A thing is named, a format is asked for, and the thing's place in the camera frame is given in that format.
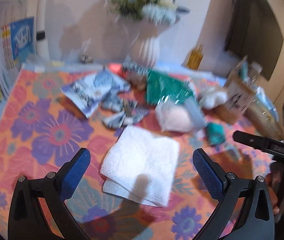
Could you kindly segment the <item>clear bag of cotton pads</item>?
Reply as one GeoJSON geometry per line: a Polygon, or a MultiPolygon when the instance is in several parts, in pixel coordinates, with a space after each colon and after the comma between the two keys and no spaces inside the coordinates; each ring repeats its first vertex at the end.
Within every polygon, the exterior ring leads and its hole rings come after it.
{"type": "Polygon", "coordinates": [[[164,100],[156,106],[155,115],[162,132],[198,132],[207,126],[205,116],[194,98],[187,98],[183,103],[164,100]]]}

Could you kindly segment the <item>white paper napkin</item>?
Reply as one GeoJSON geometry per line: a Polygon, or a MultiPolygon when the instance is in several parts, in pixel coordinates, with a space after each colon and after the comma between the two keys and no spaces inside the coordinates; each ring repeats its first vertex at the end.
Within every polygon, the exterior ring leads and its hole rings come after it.
{"type": "Polygon", "coordinates": [[[179,142],[172,138],[126,127],[103,159],[102,191],[143,205],[167,207],[179,151],[179,142]]]}

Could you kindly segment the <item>blue white mask packet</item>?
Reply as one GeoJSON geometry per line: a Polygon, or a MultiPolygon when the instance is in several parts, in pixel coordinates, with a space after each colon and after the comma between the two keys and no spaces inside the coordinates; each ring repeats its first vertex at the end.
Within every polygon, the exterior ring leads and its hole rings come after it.
{"type": "Polygon", "coordinates": [[[107,96],[129,90],[130,84],[125,79],[106,68],[61,87],[62,93],[86,118],[91,117],[107,96]]]}

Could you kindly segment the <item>blue plaid bow hairclip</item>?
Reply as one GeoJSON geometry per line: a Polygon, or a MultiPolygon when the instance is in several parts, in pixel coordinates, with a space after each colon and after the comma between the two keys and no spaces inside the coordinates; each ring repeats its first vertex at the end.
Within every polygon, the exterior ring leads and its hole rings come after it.
{"type": "Polygon", "coordinates": [[[149,114],[147,109],[138,106],[136,100],[123,99],[117,94],[108,96],[103,101],[101,107],[114,113],[102,119],[104,126],[109,129],[135,125],[149,114]]]}

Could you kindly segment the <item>teal small packet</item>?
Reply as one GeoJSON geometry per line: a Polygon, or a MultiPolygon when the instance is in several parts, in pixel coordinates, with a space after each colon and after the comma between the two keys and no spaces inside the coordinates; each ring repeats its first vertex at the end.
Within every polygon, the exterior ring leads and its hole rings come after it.
{"type": "Polygon", "coordinates": [[[220,124],[209,122],[205,128],[205,133],[210,146],[220,145],[226,142],[224,128],[220,124]]]}

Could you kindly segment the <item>brown paper pen holder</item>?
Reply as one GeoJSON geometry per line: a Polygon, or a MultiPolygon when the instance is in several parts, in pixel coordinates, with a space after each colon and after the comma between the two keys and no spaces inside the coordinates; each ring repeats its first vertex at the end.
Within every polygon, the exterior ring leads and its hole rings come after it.
{"type": "Polygon", "coordinates": [[[225,104],[215,108],[217,116],[227,124],[235,124],[243,115],[256,94],[255,81],[259,73],[256,73],[248,63],[245,56],[227,77],[223,88],[228,99],[225,104]]]}

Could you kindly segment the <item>white fluffy plush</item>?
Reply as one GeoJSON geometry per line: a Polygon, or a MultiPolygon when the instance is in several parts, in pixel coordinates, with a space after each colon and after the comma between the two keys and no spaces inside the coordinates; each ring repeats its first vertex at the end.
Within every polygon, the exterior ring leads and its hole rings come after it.
{"type": "Polygon", "coordinates": [[[199,94],[199,105],[201,108],[211,110],[223,105],[228,100],[228,93],[221,87],[209,87],[199,94]]]}

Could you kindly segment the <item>black television screen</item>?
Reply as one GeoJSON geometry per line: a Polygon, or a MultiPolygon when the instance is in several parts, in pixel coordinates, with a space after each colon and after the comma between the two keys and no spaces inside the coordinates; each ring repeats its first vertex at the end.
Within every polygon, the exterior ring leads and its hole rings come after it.
{"type": "Polygon", "coordinates": [[[262,67],[269,80],[277,64],[283,36],[267,0],[233,0],[233,15],[224,50],[262,67]]]}

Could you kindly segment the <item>amber glass bottle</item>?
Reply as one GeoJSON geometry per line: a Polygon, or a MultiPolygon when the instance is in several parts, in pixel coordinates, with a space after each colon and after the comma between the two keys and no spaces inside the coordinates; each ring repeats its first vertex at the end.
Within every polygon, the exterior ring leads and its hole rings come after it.
{"type": "Polygon", "coordinates": [[[190,56],[186,64],[189,69],[197,70],[199,68],[199,65],[201,64],[201,61],[203,59],[202,50],[203,45],[201,44],[198,48],[194,48],[190,52],[190,56]]]}

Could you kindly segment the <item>white calendar book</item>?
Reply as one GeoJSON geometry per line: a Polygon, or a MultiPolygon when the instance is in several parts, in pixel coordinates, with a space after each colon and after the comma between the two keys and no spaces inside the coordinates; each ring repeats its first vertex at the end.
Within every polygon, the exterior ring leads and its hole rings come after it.
{"type": "Polygon", "coordinates": [[[5,99],[20,71],[13,60],[10,24],[26,18],[26,14],[27,0],[0,0],[0,88],[5,99]]]}

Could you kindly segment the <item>brown fuzzy scrunchie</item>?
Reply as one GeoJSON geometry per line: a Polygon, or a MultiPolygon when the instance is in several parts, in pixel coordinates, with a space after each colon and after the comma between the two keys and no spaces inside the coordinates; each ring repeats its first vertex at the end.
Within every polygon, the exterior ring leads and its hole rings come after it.
{"type": "Polygon", "coordinates": [[[127,81],[130,82],[138,91],[146,89],[146,76],[136,73],[130,73],[127,76],[127,81]]]}

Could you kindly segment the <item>white ribbed vase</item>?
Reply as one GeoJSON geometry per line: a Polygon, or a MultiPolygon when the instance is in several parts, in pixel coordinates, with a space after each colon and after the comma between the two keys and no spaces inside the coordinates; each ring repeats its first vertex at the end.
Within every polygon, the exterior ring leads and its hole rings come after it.
{"type": "Polygon", "coordinates": [[[155,24],[148,20],[133,21],[122,20],[122,25],[127,30],[135,30],[136,37],[130,43],[129,54],[125,57],[125,62],[135,62],[140,66],[153,68],[160,58],[161,34],[172,28],[169,24],[155,24]]]}

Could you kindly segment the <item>pink red pouch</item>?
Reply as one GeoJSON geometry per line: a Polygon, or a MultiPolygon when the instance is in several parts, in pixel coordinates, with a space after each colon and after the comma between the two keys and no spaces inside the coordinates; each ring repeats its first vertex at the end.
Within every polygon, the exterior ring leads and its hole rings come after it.
{"type": "Polygon", "coordinates": [[[123,71],[122,71],[122,64],[120,63],[109,63],[107,65],[108,69],[117,74],[117,75],[123,75],[123,71]]]}

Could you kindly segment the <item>striped blue white scrunchie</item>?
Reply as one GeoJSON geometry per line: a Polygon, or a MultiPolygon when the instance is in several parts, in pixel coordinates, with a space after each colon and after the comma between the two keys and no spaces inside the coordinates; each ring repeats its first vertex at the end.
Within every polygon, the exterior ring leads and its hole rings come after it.
{"type": "Polygon", "coordinates": [[[121,67],[124,73],[135,73],[137,75],[146,76],[149,73],[149,69],[141,65],[138,65],[136,62],[126,61],[122,64],[121,67]]]}

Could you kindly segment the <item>blue white artificial flowers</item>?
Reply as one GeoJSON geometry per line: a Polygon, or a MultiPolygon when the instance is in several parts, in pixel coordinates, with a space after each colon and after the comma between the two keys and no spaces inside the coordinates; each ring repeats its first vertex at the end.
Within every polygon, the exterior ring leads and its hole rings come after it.
{"type": "Polygon", "coordinates": [[[154,25],[174,25],[190,9],[176,0],[107,0],[108,11],[132,21],[148,21],[154,25]]]}

